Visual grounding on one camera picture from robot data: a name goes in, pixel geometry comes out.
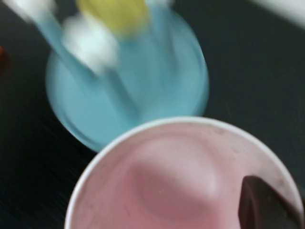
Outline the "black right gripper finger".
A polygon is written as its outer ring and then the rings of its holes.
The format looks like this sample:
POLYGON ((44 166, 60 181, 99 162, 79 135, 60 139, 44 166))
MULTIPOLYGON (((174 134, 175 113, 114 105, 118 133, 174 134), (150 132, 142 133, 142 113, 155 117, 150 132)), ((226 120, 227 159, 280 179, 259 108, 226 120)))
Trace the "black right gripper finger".
POLYGON ((257 176, 242 181, 238 208, 242 229, 303 229, 297 210, 257 176))

